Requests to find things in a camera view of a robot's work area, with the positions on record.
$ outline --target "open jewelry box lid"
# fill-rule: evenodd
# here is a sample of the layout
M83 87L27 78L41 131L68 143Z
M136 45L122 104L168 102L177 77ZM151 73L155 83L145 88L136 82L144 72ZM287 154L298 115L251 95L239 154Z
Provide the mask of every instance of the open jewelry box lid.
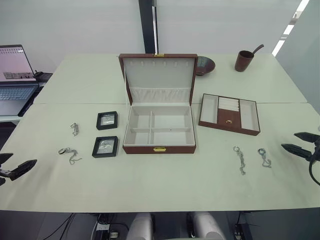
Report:
M132 103L192 103L196 54L120 54Z

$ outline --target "floor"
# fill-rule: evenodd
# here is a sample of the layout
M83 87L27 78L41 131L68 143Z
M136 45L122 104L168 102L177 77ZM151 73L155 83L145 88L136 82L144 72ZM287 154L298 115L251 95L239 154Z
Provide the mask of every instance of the floor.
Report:
M227 240L233 240L233 226L237 211L210 212L219 223ZM155 240L187 238L186 212L156 212ZM70 213L0 211L0 240L43 240L51 234ZM130 226L135 213L118 213L117 222ZM89 240L97 215L77 213L63 240ZM247 212L240 222L250 224L254 240L319 240L320 208ZM127 230L121 225L111 226L119 232L117 240L125 240ZM59 240L63 227L49 240Z

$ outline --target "square jewelry display box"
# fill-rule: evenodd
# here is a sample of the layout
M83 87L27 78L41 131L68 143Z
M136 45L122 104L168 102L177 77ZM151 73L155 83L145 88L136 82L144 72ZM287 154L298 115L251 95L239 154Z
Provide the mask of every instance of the square jewelry display box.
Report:
M196 54L120 54L131 105L123 149L127 154L193 154L191 102Z

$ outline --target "laptop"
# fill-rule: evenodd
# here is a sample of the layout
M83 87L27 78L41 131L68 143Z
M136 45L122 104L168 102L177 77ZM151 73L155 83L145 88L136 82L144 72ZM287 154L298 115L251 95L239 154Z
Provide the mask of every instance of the laptop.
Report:
M0 45L0 116L18 115L38 87L22 45Z

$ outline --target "white wall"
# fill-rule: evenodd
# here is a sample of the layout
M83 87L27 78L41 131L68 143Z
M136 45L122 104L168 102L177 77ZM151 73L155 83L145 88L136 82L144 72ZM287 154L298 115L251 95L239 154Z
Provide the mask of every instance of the white wall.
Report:
M157 0L160 53L271 53L301 0Z
M0 0L0 45L9 44L43 72L71 53L144 53L138 0Z
M310 0L276 58L320 114L319 15L319 0Z

